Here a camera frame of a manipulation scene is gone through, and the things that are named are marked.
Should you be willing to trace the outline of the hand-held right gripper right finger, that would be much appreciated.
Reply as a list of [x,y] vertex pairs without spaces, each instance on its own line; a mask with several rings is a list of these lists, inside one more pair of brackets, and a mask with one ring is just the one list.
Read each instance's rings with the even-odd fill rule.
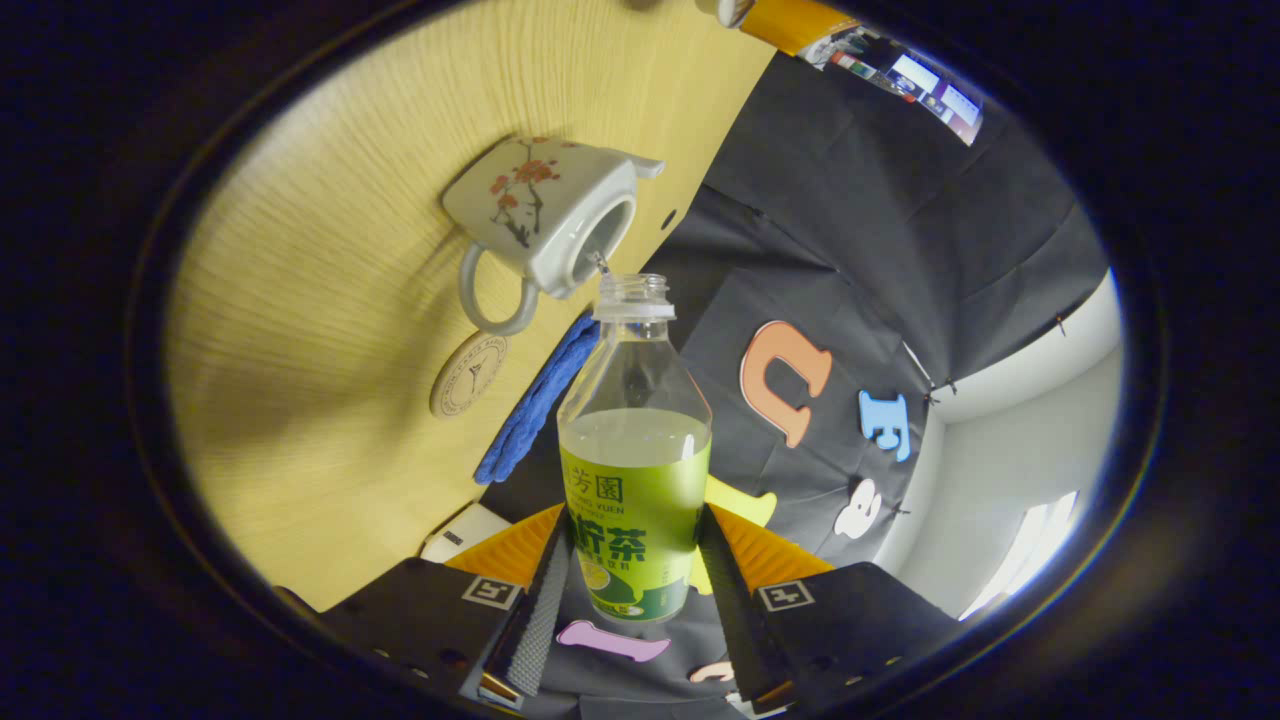
[[739,689],[758,711],[872,715],[961,624],[873,562],[836,568],[708,503],[699,550]]

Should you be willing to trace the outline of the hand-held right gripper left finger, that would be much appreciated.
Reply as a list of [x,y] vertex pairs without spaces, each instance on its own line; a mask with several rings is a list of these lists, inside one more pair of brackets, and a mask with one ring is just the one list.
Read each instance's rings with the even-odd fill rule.
[[420,691],[517,714],[541,685],[571,529],[557,503],[447,562],[406,559],[320,620]]

